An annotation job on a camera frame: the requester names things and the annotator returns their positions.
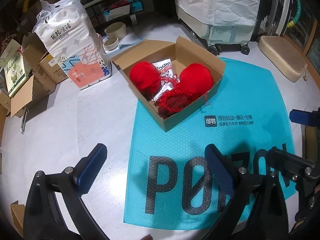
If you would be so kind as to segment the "green white product box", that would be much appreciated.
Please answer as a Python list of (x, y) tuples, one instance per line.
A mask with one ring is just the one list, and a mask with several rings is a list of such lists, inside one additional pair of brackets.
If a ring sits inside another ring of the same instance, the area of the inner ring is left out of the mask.
[(27, 80), (22, 47), (11, 40), (1, 55), (1, 67), (4, 69), (9, 97), (12, 98)]

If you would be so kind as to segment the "white foil sachet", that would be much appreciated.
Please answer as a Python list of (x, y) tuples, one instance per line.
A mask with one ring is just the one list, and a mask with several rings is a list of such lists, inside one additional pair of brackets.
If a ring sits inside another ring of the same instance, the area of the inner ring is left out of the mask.
[(171, 91), (180, 79), (177, 74), (174, 74), (171, 59), (164, 59), (152, 64), (156, 67), (161, 77), (161, 88), (153, 97), (153, 101), (156, 102), (165, 92)]

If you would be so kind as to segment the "dark red knitted piece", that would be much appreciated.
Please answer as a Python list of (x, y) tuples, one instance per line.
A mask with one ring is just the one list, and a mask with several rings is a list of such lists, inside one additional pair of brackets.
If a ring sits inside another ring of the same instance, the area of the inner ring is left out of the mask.
[(199, 97), (194, 93), (189, 93), (184, 89), (172, 89), (165, 92), (161, 98), (156, 101), (158, 114), (166, 119), (189, 106)]

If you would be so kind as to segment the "teal bubble mailer bag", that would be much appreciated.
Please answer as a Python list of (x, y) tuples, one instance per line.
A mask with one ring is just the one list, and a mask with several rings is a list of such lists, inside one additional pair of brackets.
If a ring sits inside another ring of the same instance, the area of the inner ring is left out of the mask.
[(165, 230), (210, 228), (229, 197), (204, 158), (214, 144), (236, 166), (266, 174), (273, 147), (295, 152), (291, 125), (269, 70), (226, 59), (217, 93), (165, 132), (137, 104), (129, 156), (124, 222)]

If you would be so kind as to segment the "white tissue paper pack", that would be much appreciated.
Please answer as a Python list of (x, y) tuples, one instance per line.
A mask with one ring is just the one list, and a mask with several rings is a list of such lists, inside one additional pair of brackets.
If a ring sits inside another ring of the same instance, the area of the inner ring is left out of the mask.
[(33, 33), (77, 87), (85, 89), (111, 77), (111, 59), (80, 0), (40, 2)]

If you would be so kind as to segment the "brown cardboard box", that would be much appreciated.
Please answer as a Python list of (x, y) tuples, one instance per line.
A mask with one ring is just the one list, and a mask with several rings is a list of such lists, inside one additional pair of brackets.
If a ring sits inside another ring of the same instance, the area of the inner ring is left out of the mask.
[[(157, 101), (132, 82), (132, 68), (140, 62), (170, 59), (174, 89)], [(163, 131), (167, 132), (211, 99), (220, 86), (226, 64), (199, 45), (179, 36), (176, 42), (143, 40), (112, 57), (130, 89)]]

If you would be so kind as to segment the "stacked cardboard boxes left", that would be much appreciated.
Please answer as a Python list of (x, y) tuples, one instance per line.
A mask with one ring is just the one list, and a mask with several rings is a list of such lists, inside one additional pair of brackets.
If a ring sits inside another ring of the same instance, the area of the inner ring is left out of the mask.
[(52, 94), (68, 76), (54, 62), (37, 35), (29, 33), (19, 44), (22, 47), (27, 80), (12, 98), (9, 97), (6, 84), (5, 92), (8, 95), (1, 96), (1, 104), (8, 108), (11, 117), (20, 118), (23, 111)]

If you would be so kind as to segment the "red yarn ball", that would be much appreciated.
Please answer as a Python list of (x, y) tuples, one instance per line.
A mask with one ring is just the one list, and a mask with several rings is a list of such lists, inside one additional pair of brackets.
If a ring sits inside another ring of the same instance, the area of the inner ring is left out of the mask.
[(161, 77), (157, 68), (146, 61), (135, 64), (129, 79), (144, 96), (154, 96), (161, 88)]
[(182, 70), (179, 83), (172, 90), (166, 91), (161, 99), (167, 103), (169, 98), (178, 96), (178, 98), (184, 97), (188, 103), (192, 103), (206, 94), (214, 83), (210, 71), (205, 66), (192, 63)]

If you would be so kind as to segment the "white covered cart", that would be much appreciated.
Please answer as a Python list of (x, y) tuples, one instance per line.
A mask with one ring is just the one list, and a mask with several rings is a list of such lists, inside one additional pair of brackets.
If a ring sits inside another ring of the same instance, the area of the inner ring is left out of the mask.
[(178, 18), (214, 55), (250, 52), (260, 0), (175, 0)]

